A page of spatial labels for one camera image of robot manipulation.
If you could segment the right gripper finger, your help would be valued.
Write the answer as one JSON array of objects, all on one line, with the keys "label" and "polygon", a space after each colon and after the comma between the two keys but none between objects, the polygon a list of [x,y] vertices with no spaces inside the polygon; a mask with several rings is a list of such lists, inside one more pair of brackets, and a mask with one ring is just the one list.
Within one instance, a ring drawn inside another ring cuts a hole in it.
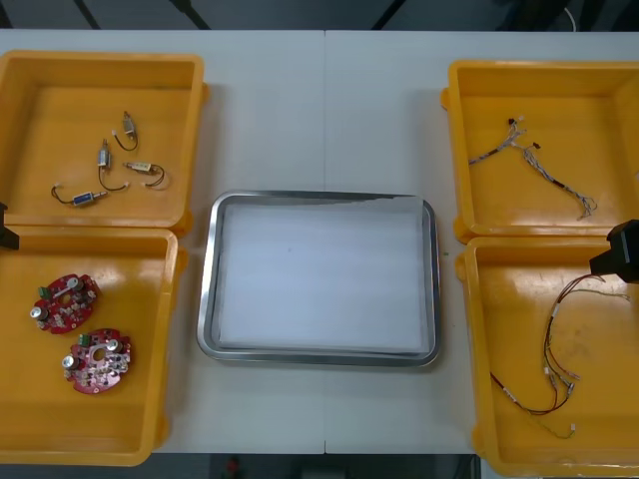
[{"label": "right gripper finger", "polygon": [[638,251],[639,221],[629,220],[615,226],[607,235],[610,247],[623,253],[636,253]]},{"label": "right gripper finger", "polygon": [[637,283],[638,254],[622,250],[608,250],[590,259],[590,272],[595,275],[616,275],[626,283]]}]

